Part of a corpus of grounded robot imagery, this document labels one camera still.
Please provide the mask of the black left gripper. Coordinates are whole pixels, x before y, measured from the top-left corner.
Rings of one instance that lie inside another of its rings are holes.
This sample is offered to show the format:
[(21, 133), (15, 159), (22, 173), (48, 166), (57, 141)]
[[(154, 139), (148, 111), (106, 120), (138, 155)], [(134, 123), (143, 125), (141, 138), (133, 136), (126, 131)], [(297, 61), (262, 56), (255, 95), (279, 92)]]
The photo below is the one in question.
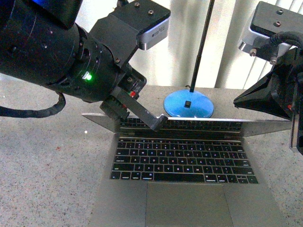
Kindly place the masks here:
[(127, 118), (128, 108), (152, 130), (159, 131), (168, 117), (156, 117), (136, 100), (146, 78), (129, 63), (122, 68), (118, 63), (108, 47), (91, 36), (82, 37), (78, 49), (78, 98), (89, 103), (103, 101), (100, 109), (113, 120)]

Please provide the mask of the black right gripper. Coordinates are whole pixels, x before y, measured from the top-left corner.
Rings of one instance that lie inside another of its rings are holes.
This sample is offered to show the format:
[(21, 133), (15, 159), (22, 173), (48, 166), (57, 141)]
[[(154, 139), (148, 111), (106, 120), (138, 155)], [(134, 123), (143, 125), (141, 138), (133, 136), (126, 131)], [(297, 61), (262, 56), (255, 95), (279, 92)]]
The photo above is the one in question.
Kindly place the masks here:
[(290, 149), (303, 153), (303, 50), (293, 48), (271, 71), (233, 101), (235, 107), (292, 121)]

